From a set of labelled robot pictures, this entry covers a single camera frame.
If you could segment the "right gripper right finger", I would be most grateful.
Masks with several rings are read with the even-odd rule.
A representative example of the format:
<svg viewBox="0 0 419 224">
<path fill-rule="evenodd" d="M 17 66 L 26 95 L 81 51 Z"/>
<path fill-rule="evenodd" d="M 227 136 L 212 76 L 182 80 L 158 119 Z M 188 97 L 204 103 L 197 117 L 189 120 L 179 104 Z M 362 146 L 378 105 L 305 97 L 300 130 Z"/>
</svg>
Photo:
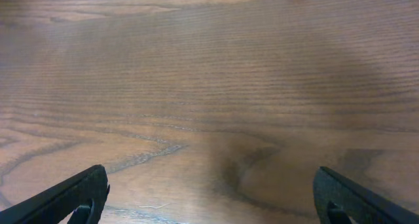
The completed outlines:
<svg viewBox="0 0 419 224">
<path fill-rule="evenodd" d="M 313 181 L 321 224 L 418 224 L 418 215 L 321 166 Z"/>
</svg>

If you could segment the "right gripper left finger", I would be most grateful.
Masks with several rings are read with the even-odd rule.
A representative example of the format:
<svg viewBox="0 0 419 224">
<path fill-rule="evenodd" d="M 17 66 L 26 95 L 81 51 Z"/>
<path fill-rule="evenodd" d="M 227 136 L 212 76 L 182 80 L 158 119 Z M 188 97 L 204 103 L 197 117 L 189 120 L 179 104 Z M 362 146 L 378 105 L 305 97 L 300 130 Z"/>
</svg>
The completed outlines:
<svg viewBox="0 0 419 224">
<path fill-rule="evenodd" d="M 97 224 L 110 191 L 104 166 L 94 165 L 65 181 L 1 211 L 1 224 Z"/>
</svg>

